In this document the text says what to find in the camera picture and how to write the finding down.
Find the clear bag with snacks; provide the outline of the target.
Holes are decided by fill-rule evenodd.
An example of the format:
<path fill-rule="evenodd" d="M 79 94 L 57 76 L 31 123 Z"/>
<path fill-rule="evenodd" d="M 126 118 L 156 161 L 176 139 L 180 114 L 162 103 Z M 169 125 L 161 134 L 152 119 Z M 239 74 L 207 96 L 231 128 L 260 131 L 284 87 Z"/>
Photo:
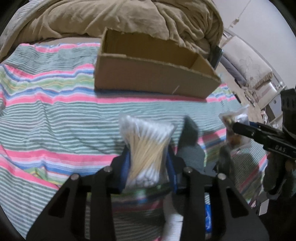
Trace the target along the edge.
<path fill-rule="evenodd" d="M 226 145 L 231 151 L 251 147 L 251 138 L 241 134 L 243 128 L 250 124 L 248 107 L 249 105 L 245 105 L 236 111 L 219 114 L 219 118 L 226 128 Z"/>

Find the blue Vinda tissue pack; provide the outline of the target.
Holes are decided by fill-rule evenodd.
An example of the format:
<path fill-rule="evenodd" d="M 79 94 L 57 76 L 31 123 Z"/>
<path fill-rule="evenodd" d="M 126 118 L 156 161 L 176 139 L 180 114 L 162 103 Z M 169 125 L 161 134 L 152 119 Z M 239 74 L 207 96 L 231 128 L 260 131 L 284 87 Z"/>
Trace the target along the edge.
<path fill-rule="evenodd" d="M 210 202 L 205 203 L 205 233 L 212 232 L 212 212 Z"/>

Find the white sock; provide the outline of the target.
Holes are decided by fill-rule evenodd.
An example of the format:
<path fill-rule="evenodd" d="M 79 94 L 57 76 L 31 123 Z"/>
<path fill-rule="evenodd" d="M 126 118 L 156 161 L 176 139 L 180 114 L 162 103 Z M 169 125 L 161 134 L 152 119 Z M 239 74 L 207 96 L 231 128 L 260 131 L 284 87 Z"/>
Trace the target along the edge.
<path fill-rule="evenodd" d="M 183 226 L 183 216 L 174 208 L 171 192 L 163 200 L 163 211 L 165 224 L 162 240 L 179 241 Z"/>

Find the grey sock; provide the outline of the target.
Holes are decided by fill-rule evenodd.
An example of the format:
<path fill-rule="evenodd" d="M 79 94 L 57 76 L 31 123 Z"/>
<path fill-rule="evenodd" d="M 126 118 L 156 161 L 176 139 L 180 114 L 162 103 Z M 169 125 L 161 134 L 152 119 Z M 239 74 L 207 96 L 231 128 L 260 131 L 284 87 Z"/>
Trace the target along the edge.
<path fill-rule="evenodd" d="M 219 150 L 218 160 L 204 166 L 205 151 L 198 144 L 199 130 L 197 124 L 189 117 L 184 117 L 184 125 L 179 138 L 176 157 L 181 161 L 177 164 L 177 185 L 184 187 L 183 168 L 189 166 L 202 175 L 215 177 L 217 174 L 225 174 L 232 182 L 234 177 L 234 163 L 231 158 L 230 148 L 223 145 Z"/>

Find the bag of cotton swabs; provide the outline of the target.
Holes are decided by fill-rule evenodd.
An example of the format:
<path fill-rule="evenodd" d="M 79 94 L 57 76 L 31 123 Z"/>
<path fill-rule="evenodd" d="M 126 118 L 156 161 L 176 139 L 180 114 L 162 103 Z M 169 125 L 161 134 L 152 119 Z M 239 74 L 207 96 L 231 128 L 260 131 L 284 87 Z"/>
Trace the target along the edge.
<path fill-rule="evenodd" d="M 166 158 L 175 129 L 173 123 L 165 121 L 127 114 L 119 117 L 120 134 L 130 151 L 126 189 L 151 188 L 168 183 Z"/>

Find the white pillow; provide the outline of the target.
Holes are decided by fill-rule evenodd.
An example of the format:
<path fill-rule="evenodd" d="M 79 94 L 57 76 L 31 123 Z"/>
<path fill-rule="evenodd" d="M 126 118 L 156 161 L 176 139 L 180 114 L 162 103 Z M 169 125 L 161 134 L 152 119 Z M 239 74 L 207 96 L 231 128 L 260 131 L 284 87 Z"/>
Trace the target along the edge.
<path fill-rule="evenodd" d="M 245 86 L 256 89 L 273 77 L 272 68 L 237 36 L 230 38 L 222 49 L 223 56 L 246 80 Z"/>

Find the black phone on stand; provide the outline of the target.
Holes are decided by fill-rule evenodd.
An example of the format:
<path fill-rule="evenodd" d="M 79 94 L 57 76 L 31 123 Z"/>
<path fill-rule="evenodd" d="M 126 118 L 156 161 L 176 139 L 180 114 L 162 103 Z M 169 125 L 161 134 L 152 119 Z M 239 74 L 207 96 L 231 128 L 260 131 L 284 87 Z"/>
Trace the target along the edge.
<path fill-rule="evenodd" d="M 223 49 L 221 49 L 219 46 L 216 46 L 214 50 L 211 52 L 209 62 L 213 67 L 213 69 L 217 68 L 222 55 L 223 55 Z"/>

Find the striped colourful towel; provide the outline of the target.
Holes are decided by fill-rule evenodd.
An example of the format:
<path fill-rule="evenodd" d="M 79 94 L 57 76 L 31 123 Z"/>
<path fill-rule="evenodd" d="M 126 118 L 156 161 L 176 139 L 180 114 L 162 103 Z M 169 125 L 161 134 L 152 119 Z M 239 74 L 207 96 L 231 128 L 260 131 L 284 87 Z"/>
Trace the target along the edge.
<path fill-rule="evenodd" d="M 71 174 L 92 175 L 121 154 L 121 114 L 175 124 L 173 145 L 190 116 L 209 164 L 226 140 L 219 114 L 241 108 L 219 71 L 205 99 L 95 91 L 99 49 L 98 42 L 23 43 L 1 63 L 1 208 L 19 239 Z"/>

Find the tan fleece blanket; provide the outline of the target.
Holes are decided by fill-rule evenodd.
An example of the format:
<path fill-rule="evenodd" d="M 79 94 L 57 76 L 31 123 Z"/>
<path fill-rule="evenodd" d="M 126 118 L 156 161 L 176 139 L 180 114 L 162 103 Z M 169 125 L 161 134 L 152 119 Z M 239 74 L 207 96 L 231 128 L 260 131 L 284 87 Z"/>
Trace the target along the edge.
<path fill-rule="evenodd" d="M 22 43 L 75 35 L 100 38 L 105 28 L 145 33 L 208 57 L 224 26 L 213 1 L 31 1 L 1 35 L 1 58 Z"/>

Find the brown cardboard box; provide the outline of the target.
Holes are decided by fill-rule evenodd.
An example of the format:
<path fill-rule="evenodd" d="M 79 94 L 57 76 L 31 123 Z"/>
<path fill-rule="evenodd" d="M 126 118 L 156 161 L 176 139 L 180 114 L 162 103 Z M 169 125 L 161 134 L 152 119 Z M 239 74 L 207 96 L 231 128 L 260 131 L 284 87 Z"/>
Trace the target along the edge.
<path fill-rule="evenodd" d="M 208 60 L 172 40 L 104 31 L 94 71 L 96 89 L 206 99 L 220 84 Z"/>

